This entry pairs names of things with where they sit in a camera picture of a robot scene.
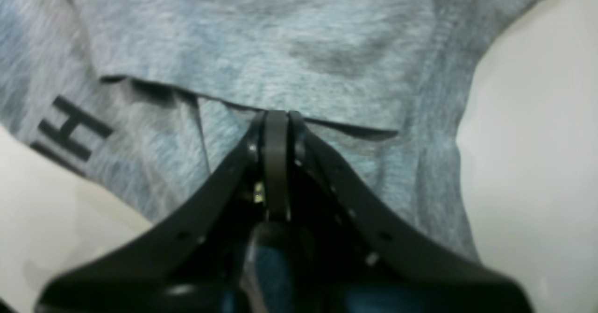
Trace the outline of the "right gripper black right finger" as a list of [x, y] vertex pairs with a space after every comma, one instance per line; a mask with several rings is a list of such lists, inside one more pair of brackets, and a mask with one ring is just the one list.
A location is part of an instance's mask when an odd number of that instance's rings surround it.
[[327, 312], [532, 312], [515, 281], [394, 215], [295, 111], [276, 111], [276, 220], [312, 230]]

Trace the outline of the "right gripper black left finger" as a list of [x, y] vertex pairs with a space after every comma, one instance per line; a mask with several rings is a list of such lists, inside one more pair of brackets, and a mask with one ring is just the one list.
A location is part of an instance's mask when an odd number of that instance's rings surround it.
[[105, 257], [51, 280], [37, 313], [248, 313], [248, 299], [226, 281], [175, 280], [214, 228], [238, 185], [263, 162], [269, 121], [280, 111], [260, 112], [241, 142], [201, 189], [173, 214]]

